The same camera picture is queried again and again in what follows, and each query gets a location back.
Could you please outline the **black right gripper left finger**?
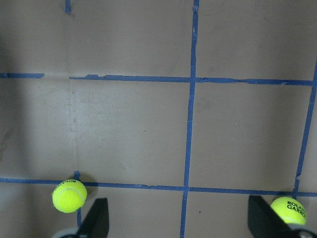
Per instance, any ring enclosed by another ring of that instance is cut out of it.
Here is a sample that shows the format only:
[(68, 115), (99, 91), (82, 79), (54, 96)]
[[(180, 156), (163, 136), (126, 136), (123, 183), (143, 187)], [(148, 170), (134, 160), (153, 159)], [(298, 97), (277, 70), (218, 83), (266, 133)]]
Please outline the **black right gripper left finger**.
[(97, 198), (77, 231), (78, 238), (106, 238), (109, 232), (107, 198)]

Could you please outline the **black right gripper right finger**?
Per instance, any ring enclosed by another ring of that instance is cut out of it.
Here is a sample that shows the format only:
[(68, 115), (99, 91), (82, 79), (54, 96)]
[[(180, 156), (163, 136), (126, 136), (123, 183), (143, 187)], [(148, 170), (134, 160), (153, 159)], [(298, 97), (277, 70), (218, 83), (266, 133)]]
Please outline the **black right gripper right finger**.
[(254, 238), (294, 238), (295, 233), (259, 195), (248, 199), (248, 228)]

